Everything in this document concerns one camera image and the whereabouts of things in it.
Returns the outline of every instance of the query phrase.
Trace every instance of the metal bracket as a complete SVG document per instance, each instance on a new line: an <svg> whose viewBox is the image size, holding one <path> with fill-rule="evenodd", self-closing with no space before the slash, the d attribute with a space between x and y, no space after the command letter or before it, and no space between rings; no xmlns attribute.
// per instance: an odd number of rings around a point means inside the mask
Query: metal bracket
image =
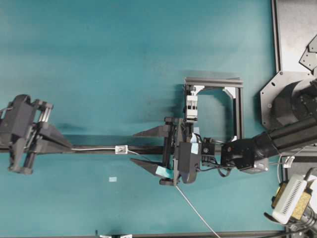
<svg viewBox="0 0 317 238"><path fill-rule="evenodd" d="M310 52L317 53L317 35L313 38L313 40L309 43L308 49Z"/></svg>
<svg viewBox="0 0 317 238"><path fill-rule="evenodd" d="M234 109L234 136L231 141L242 139L243 130L243 107L242 91L243 82L240 78L217 79L217 78L185 78L185 120L188 123L195 123L198 120L197 93L202 90L221 88L232 100Z"/></svg>
<svg viewBox="0 0 317 238"><path fill-rule="evenodd" d="M272 117L274 114L273 101L276 96L288 84L301 80L311 81L314 79L315 78L310 73L306 72L278 72L260 91L262 125L268 130L281 127L282 125L274 117Z"/></svg>
<svg viewBox="0 0 317 238"><path fill-rule="evenodd" d="M310 71L313 71L314 68L317 67L317 54L315 52L309 52L308 49L306 49L299 63Z"/></svg>

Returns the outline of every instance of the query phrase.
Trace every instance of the teal tabletop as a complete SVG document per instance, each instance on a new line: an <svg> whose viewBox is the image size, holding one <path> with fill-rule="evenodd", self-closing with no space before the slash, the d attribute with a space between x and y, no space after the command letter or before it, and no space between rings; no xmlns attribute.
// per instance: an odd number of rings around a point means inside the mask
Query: teal tabletop
<svg viewBox="0 0 317 238"><path fill-rule="evenodd" d="M258 93L275 73L269 0L0 1L0 107L18 94L53 103L50 123L73 144L161 145L131 135L181 117L184 78L211 72L243 80L245 136L263 131ZM225 140L232 123L223 92L199 96L202 136ZM208 231L130 158L42 155L24 176L1 154L0 237ZM180 185L221 232L280 230L263 216L277 186L276 167Z"/></svg>

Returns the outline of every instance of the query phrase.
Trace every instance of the wire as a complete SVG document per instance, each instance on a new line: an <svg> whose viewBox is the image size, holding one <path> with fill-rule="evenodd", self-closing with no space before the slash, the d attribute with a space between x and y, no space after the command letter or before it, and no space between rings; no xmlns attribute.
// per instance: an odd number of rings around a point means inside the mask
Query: wire
<svg viewBox="0 0 317 238"><path fill-rule="evenodd" d="M281 162L281 163L269 163L269 165L282 165L282 164L285 164L284 162Z"/></svg>
<svg viewBox="0 0 317 238"><path fill-rule="evenodd" d="M278 163L277 163L277 179L278 179L278 183L281 183L281 178L280 178L280 175L279 175L279 166L281 164L281 161L282 161L282 156L279 157Z"/></svg>
<svg viewBox="0 0 317 238"><path fill-rule="evenodd" d="M149 158L147 158L147 157L145 157L145 156L143 156L143 155L140 155L140 154L139 154L139 153L137 153L137 152L134 152L134 151L132 151L132 150L128 150L128 152L130 152L130 153L132 153L132 154L139 155L139 156L141 156L142 158L144 158L144 159L146 159L146 160L148 160L148 161L152 162Z"/></svg>
<svg viewBox="0 0 317 238"><path fill-rule="evenodd" d="M11 110L13 107L9 107L9 108L3 108L0 110L0 113L4 112L4 111L9 111Z"/></svg>
<svg viewBox="0 0 317 238"><path fill-rule="evenodd" d="M75 149L75 148L72 148L71 150L75 150L75 151L89 151L89 150L115 150L115 148L87 148L87 149Z"/></svg>
<svg viewBox="0 0 317 238"><path fill-rule="evenodd" d="M234 168L234 167L235 166L217 166L217 167L212 167L212 168L209 168L209 169L206 169L206 170L201 170L198 167L196 167L196 170L199 171L199 172L206 172L206 171L209 171L209 170L229 169L229 168Z"/></svg>
<svg viewBox="0 0 317 238"><path fill-rule="evenodd" d="M292 156L297 155L299 152L301 152L301 151L304 150L305 148L306 148L306 146L302 147L300 150L296 151L294 154L292 154L292 155L290 155L290 156L288 156L288 157L292 157ZM282 157L284 157L284 156L280 155L280 157L279 157L277 163L271 163L271 164L270 164L270 165L277 165L277 179L278 179L278 182L279 182L279 183L281 183L281 178L280 178L280 175L279 175L279 166L280 166L281 164L285 164L285 163L286 163L286 162L284 162L284 163L281 162Z"/></svg>
<svg viewBox="0 0 317 238"><path fill-rule="evenodd" d="M206 225L206 227L208 227L208 229L214 233L214 235L218 238L220 238L220 236L213 230L213 228L211 228L208 223L205 221L205 219L199 214L199 212L196 210L196 208L193 206L193 204L189 201L189 199L186 197L186 195L184 194L184 192L177 186L175 185L175 188L179 191L179 193L183 196L183 198L186 200L186 202L190 205L190 207L194 210L194 212L199 216L199 218L203 221L203 223Z"/></svg>

